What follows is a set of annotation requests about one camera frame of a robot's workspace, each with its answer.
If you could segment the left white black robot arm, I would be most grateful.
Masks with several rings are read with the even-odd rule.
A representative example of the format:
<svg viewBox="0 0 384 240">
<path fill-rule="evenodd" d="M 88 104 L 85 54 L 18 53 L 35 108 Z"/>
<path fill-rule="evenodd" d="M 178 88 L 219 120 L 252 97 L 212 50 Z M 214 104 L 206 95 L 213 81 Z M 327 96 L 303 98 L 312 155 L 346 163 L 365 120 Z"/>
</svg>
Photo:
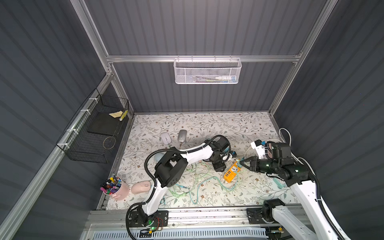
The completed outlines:
<svg viewBox="0 0 384 240">
<path fill-rule="evenodd" d="M 126 220 L 137 213 L 139 224 L 149 225 L 158 211 L 160 202 L 169 188 L 173 187 L 183 176 L 184 171 L 189 165 L 199 161 L 218 162 L 222 157 L 228 161 L 231 156 L 230 141 L 223 135 L 216 135 L 210 140 L 204 141 L 197 147 L 186 150 L 178 150 L 175 147 L 169 149 L 160 149 L 151 153 L 144 162 L 144 168 L 147 175 L 153 181 L 153 185 L 147 198 L 140 202 L 132 204 L 126 215 Z M 163 153 L 162 158 L 155 165 L 155 172 L 152 174 L 149 170 L 149 160 L 156 154 Z"/>
</svg>

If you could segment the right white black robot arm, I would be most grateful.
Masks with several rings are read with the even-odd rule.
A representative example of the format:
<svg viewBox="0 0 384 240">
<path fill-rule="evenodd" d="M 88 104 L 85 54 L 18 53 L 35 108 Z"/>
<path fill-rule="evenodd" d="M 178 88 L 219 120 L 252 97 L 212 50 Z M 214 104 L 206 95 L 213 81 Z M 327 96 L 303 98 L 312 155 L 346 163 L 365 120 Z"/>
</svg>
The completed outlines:
<svg viewBox="0 0 384 240">
<path fill-rule="evenodd" d="M 257 155 L 241 160 L 247 170 L 266 174 L 286 183 L 295 194 L 308 216 L 311 229 L 303 224 L 280 199 L 265 200 L 261 210 L 248 209 L 250 223 L 262 220 L 267 224 L 279 223 L 295 240 L 347 240 L 348 235 L 339 225 L 323 197 L 320 183 L 308 163 L 294 157 L 287 143 L 251 143 Z"/>
</svg>

